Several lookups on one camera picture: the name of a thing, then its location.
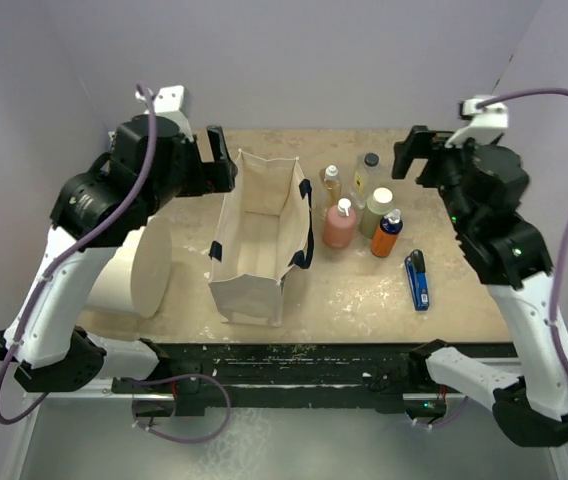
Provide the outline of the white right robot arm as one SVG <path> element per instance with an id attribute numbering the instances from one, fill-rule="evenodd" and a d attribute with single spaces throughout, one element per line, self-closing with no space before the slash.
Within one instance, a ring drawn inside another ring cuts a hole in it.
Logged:
<path id="1" fill-rule="evenodd" d="M 529 176 L 519 155 L 497 142 L 449 148 L 451 135 L 413 126 L 394 145 L 392 176 L 403 179 L 414 159 L 425 160 L 416 182 L 442 198 L 465 260 L 507 324 L 521 372 L 503 373 L 433 340 L 410 352 L 410 383 L 420 391 L 445 385 L 476 401 L 520 447 L 563 446 L 568 375 L 556 348 L 568 345 L 568 332 L 551 312 L 554 271 L 543 236 L 517 212 Z"/>

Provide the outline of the orange navy pump bottle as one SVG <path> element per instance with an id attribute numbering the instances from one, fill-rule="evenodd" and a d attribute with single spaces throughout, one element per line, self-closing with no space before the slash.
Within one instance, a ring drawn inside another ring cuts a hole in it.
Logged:
<path id="1" fill-rule="evenodd" d="M 372 239 L 372 254 L 380 258 L 387 257 L 393 250 L 402 229 L 403 220 L 399 209 L 393 209 L 384 215 Z"/>

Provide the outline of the pink liquid pump bottle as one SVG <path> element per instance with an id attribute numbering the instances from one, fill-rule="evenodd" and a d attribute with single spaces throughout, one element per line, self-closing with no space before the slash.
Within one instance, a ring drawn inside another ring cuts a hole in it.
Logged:
<path id="1" fill-rule="evenodd" d="M 345 249 L 352 241 L 357 214 L 348 198 L 340 198 L 327 210 L 323 242 L 333 249 Z"/>

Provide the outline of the clear bottle grey cap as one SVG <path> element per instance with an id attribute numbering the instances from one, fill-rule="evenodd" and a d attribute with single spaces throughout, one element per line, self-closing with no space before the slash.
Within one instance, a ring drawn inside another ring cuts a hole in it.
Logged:
<path id="1" fill-rule="evenodd" d="M 377 187 L 381 174 L 380 157 L 367 152 L 357 157 L 350 185 L 350 197 L 358 209 L 363 209 L 369 195 Z"/>

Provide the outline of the amber liquid pump bottle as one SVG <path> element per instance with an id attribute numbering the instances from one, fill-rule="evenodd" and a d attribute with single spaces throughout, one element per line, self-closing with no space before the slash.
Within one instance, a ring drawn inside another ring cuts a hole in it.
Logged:
<path id="1" fill-rule="evenodd" d="M 328 210 L 341 197 L 342 184 L 337 166 L 331 164 L 320 171 L 318 189 L 316 208 L 320 217 L 324 219 Z"/>

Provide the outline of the cream canvas tote bag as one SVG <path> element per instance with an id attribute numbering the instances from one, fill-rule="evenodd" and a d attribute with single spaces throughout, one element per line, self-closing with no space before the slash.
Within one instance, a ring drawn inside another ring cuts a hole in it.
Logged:
<path id="1" fill-rule="evenodd" d="M 312 185 L 297 157 L 241 150 L 235 163 L 209 250 L 209 289 L 223 323 L 278 327 L 286 276 L 313 260 Z"/>

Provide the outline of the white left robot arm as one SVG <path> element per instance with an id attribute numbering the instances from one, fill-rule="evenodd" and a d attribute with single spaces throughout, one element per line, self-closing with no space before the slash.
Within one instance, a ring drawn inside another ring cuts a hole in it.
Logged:
<path id="1" fill-rule="evenodd" d="M 152 342 L 106 339 L 76 322 L 94 283 L 126 237 L 175 197 L 228 193 L 237 168 L 224 133 L 206 133 L 213 159 L 166 117 L 138 115 L 118 126 L 113 146 L 63 186 L 28 300 L 0 330 L 0 360 L 30 393 L 72 392 L 98 377 L 132 378 L 148 392 L 166 387 L 167 356 Z"/>

